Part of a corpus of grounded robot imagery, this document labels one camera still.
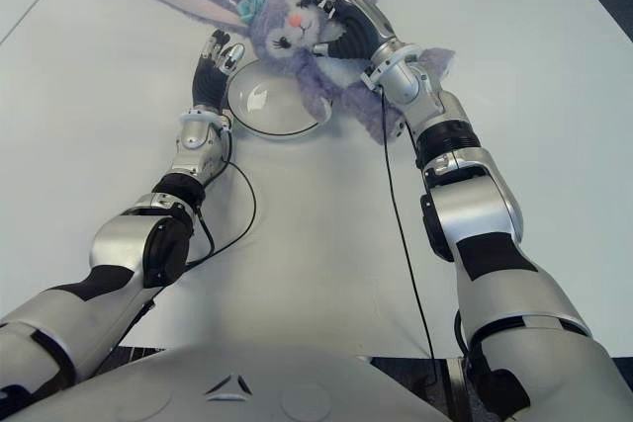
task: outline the bunny face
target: bunny face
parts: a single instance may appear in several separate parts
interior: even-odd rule
[[[302,7],[301,0],[266,0],[249,33],[257,56],[284,61],[312,48],[326,21],[322,10]]]
[[[301,0],[160,1],[196,20],[250,37],[257,56],[282,69],[301,62],[327,22],[321,9],[302,7]]]

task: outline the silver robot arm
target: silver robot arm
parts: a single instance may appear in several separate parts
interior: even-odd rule
[[[88,277],[48,289],[0,320],[0,419],[91,377],[185,271],[205,188],[226,166],[230,118],[220,103],[244,53],[239,43],[221,53],[227,42],[218,31],[205,45],[170,170],[97,232]]]
[[[633,420],[633,394],[554,279],[521,252],[523,219],[459,100],[368,0],[319,4],[347,33],[314,53],[362,57],[409,124],[433,251],[454,262],[468,375],[489,410],[524,421]]]

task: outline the clear bowl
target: clear bowl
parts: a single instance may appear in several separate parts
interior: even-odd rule
[[[297,137],[323,124],[304,109],[297,78],[272,72],[261,61],[235,74],[226,98],[235,118],[264,137]]]

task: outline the plush toy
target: plush toy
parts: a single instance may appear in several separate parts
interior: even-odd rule
[[[344,30],[317,6],[301,0],[159,0],[201,22],[249,38],[255,54],[271,68],[297,76],[304,107],[318,122],[330,104],[351,113],[379,143],[383,141],[382,103],[360,81],[366,60],[315,57],[312,46],[335,40]],[[444,75],[453,51],[433,48],[422,56]],[[387,135],[398,131],[400,111],[388,105]]]

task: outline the wire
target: wire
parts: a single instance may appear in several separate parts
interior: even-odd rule
[[[407,126],[408,139],[411,141],[411,146],[413,147],[413,150],[416,150],[415,139],[413,138],[413,131],[411,130],[411,126],[409,125],[408,121],[405,121],[405,125]]]
[[[383,107],[383,148],[385,150],[385,165],[387,167],[387,177],[389,178],[389,191],[392,196],[392,204],[394,206],[394,214],[396,215],[396,222],[398,223],[398,230],[400,232],[400,239],[405,249],[405,256],[407,257],[408,273],[411,277],[411,283],[413,285],[413,292],[415,293],[415,301],[417,302],[417,309],[419,315],[422,318],[424,325],[424,333],[426,334],[426,341],[428,342],[428,350],[431,354],[431,362],[433,364],[433,382],[425,384],[425,387],[435,385],[437,383],[437,365],[435,361],[435,352],[433,351],[433,343],[431,343],[431,335],[428,331],[428,324],[426,323],[426,316],[422,309],[422,304],[419,299],[419,293],[417,291],[417,285],[415,284],[415,276],[413,275],[413,267],[411,265],[411,259],[408,255],[407,240],[405,239],[405,233],[403,232],[403,224],[400,220],[400,213],[398,212],[398,204],[396,203],[396,195],[394,194],[394,181],[392,179],[392,169],[389,164],[389,148],[387,146],[387,110],[385,107],[385,90],[382,91],[382,107]]]
[[[455,321],[453,322],[453,332],[455,333],[455,340],[457,341],[457,346],[462,350],[464,357],[468,356],[468,346],[466,346],[466,342],[464,341],[464,336],[462,335],[462,314],[459,309],[457,313],[455,313]]]
[[[257,217],[257,197],[255,196],[255,191],[253,190],[253,186],[250,183],[250,180],[248,179],[246,174],[243,172],[243,170],[241,168],[239,168],[237,165],[235,165],[233,162],[227,162],[226,164],[230,165],[235,170],[237,170],[237,172],[239,172],[239,174],[243,177],[244,181],[246,182],[246,185],[248,185],[248,190],[250,191],[250,196],[251,196],[251,198],[253,200],[253,213],[252,213],[252,215],[250,217],[250,222],[248,223],[248,226],[238,235],[238,237],[234,238],[228,244],[224,245],[223,247],[221,247],[220,249],[218,249],[216,251],[215,250],[215,246],[213,244],[213,238],[211,237],[211,232],[208,232],[209,230],[207,229],[206,224],[201,219],[200,224],[203,226],[203,230],[205,230],[205,234],[207,234],[207,237],[209,238],[209,242],[211,244],[211,249],[212,250],[209,253],[207,253],[206,256],[201,257],[200,259],[196,259],[194,261],[191,261],[190,263],[187,263],[187,265],[185,266],[185,272],[191,271],[192,269],[198,267],[200,264],[202,264],[203,262],[205,262],[208,259],[212,258],[213,256],[217,256],[221,252],[226,251],[227,249],[229,249],[230,246],[235,244],[237,241],[239,241],[242,237],[244,237],[246,235],[246,233],[250,230],[250,228],[252,227],[253,223],[255,222],[255,218]]]
[[[187,272],[187,267],[193,268],[202,264],[211,256],[213,256],[214,252],[216,251],[216,243],[214,242],[214,236],[211,235],[211,232],[209,231],[209,228],[207,227],[207,223],[205,222],[205,219],[202,216],[202,211],[200,210],[200,208],[196,209],[196,216],[198,217],[198,221],[200,222],[200,226],[202,227],[202,230],[205,232],[205,235],[207,236],[207,239],[209,240],[209,252],[204,257],[188,262],[185,266],[185,272]]]

